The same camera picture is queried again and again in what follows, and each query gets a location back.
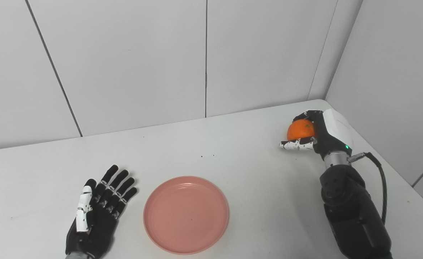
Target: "table surface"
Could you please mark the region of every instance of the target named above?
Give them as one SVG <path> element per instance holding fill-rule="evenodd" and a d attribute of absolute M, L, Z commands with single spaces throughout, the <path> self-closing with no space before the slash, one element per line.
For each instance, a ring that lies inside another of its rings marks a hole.
<path fill-rule="evenodd" d="M 121 217 L 106 259 L 185 258 L 158 248 L 142 220 L 151 192 L 173 177 L 216 184 L 229 203 L 224 236 L 189 259 L 345 258 L 323 212 L 313 151 L 279 148 L 292 118 L 328 109 L 313 100 L 242 113 L 83 138 L 0 149 L 0 254 L 3 258 L 64 258 L 65 235 L 88 178 L 112 165 L 129 170 L 139 193 Z M 395 259 L 423 259 L 423 198 L 356 132 L 354 153 L 372 151 L 387 175 L 387 230 Z M 377 208 L 379 172 L 366 159 L 354 167 Z"/>

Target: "white finger segment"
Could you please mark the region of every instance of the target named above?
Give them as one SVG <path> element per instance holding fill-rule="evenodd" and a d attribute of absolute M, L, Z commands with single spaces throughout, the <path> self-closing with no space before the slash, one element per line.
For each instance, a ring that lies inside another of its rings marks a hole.
<path fill-rule="evenodd" d="M 312 150 L 313 142 L 300 144 L 300 139 L 296 141 L 282 141 L 280 142 L 280 147 L 288 150 Z"/>
<path fill-rule="evenodd" d="M 77 232 L 88 231 L 87 212 L 92 210 L 90 200 L 92 199 L 92 188 L 84 186 L 82 193 L 80 193 L 79 204 L 77 205 L 77 212 L 75 214 L 75 227 Z"/>

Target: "pink plate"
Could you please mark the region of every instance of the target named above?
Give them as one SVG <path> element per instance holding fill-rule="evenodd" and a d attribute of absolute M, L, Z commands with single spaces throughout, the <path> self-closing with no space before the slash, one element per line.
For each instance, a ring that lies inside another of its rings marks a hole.
<path fill-rule="evenodd" d="M 147 199 L 144 227 L 157 246 L 174 254 L 202 252 L 218 241 L 229 221 L 221 190 L 205 179 L 177 177 Z"/>

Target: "black cable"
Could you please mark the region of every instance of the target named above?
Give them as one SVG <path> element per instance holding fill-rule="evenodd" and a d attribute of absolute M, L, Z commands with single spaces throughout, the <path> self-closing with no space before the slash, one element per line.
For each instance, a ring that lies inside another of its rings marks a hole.
<path fill-rule="evenodd" d="M 382 169 L 382 164 L 377 160 L 377 158 L 371 154 L 370 152 L 365 153 L 365 156 L 369 158 L 369 160 L 373 161 L 373 163 L 379 169 L 379 174 L 381 174 L 382 179 L 382 223 L 385 224 L 385 219 L 387 217 L 387 181 L 385 179 L 384 169 Z"/>

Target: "cable connector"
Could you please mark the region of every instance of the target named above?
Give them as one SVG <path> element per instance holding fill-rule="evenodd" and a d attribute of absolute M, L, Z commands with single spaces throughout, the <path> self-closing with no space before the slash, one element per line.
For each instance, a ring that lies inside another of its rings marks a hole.
<path fill-rule="evenodd" d="M 347 158 L 347 161 L 349 163 L 353 163 L 353 162 L 355 162 L 357 160 L 360 160 L 360 159 L 364 158 L 365 156 L 366 156 L 366 153 L 365 152 L 361 152 L 361 153 L 358 153 L 356 155 L 353 155 L 353 156 Z"/>

